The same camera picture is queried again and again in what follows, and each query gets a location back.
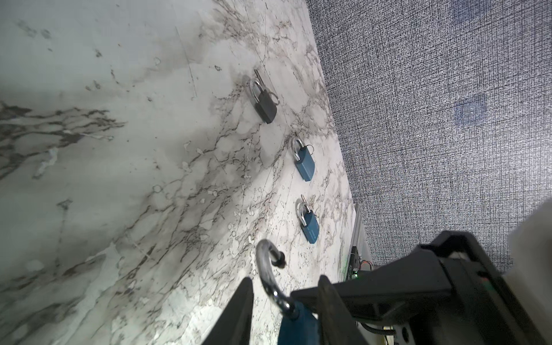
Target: scratch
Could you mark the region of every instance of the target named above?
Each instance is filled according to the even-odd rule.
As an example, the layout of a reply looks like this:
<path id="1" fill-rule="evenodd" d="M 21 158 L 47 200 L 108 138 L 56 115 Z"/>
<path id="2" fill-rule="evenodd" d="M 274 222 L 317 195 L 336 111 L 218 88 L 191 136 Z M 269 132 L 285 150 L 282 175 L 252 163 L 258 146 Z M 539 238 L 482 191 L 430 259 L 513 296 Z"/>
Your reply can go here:
<path id="1" fill-rule="evenodd" d="M 195 97 L 198 97 L 198 92 L 195 89 L 195 82 L 194 82 L 194 74 L 192 73 L 192 67 L 190 66 L 190 60 L 188 59 L 188 54 L 186 54 L 186 48 L 184 48 L 184 42 L 182 42 L 182 38 L 180 37 L 180 33 L 178 32 L 178 28 L 175 26 L 174 29 L 176 30 L 176 34 L 178 35 L 178 39 L 180 40 L 180 45 L 182 45 L 182 50 L 184 51 L 184 57 L 186 58 L 186 62 L 188 63 L 188 69 L 190 70 L 190 76 L 192 77 L 192 86 L 194 87 L 194 94 Z"/>

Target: white marble countertop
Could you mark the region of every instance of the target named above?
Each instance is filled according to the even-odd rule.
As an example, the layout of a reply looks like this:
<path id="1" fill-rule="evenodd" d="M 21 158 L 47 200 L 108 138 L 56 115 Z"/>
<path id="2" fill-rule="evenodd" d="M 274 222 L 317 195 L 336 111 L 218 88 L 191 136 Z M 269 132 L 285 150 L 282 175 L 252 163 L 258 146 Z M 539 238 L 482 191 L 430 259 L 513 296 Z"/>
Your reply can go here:
<path id="1" fill-rule="evenodd" d="M 1 344 L 197 344 L 245 276 L 251 344 L 275 344 L 263 238 L 286 255 L 274 271 L 287 294 L 343 279 L 354 210 L 304 2 L 9 11 L 22 19 L 0 36 Z M 271 124 L 247 94 L 254 68 L 281 101 Z M 310 182 L 295 132 L 315 148 Z"/>

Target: black cable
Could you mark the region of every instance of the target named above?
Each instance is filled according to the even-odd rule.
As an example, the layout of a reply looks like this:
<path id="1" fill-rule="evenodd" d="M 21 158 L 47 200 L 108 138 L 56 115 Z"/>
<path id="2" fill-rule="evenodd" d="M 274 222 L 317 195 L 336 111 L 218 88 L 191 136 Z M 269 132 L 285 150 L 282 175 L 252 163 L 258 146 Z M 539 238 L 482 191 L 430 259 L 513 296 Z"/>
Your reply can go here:
<path id="1" fill-rule="evenodd" d="M 360 325 L 365 330 L 367 330 L 368 332 L 371 332 L 373 334 L 378 334 L 378 335 L 381 335 L 381 336 L 395 336 L 395 335 L 397 335 L 397 331 L 395 331 L 395 330 L 380 330 L 379 328 L 370 327 L 366 323 L 362 323 L 362 322 L 360 322 Z"/>

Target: woven textured fabric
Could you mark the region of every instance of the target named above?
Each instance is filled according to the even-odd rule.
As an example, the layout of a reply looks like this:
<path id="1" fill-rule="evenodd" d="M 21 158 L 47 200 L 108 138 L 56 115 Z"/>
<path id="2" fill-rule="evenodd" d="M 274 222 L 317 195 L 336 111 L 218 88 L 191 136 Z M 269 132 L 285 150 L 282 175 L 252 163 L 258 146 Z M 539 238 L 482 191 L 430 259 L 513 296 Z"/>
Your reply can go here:
<path id="1" fill-rule="evenodd" d="M 552 2 L 307 4 L 376 263 L 459 230 L 508 269 L 552 194 Z"/>

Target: white blurry object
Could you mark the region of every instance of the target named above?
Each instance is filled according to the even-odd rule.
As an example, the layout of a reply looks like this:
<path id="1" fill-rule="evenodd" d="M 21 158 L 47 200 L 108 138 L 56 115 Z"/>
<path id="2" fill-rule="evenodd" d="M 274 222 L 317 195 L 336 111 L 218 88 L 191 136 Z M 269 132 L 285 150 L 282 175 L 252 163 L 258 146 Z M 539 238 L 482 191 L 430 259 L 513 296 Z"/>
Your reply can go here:
<path id="1" fill-rule="evenodd" d="M 552 199 L 509 236 L 514 260 L 504 279 L 548 344 L 552 344 Z"/>

